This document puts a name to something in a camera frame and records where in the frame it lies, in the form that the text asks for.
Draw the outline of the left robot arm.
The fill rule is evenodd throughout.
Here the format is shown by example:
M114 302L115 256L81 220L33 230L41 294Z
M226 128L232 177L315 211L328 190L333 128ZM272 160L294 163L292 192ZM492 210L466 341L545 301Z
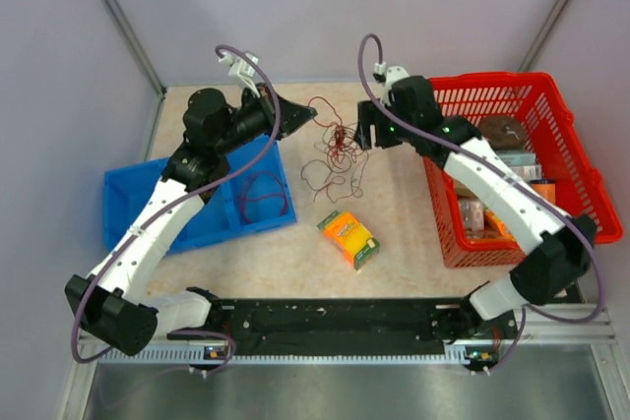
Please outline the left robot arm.
M260 155L313 120L316 110L262 84L244 90L239 107L217 89L195 91L183 115L181 145L168 159L145 207L112 252L89 275L73 275L64 292L75 315L72 334L85 331L127 356L155 337L192 329L217 335L223 315L204 289L149 298L146 287L182 229L213 198L219 186L256 164L232 170L228 155L267 136Z

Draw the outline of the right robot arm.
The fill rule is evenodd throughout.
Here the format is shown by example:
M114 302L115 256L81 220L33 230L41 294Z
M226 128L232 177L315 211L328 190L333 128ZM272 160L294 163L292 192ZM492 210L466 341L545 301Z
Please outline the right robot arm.
M542 306L595 265L597 227L545 200L495 153L480 130L461 115L444 116L431 82L400 67L374 75L382 96L369 95L383 132L463 183L499 217L524 253L507 275L474 291L462 309L462 330L480 337L496 317Z

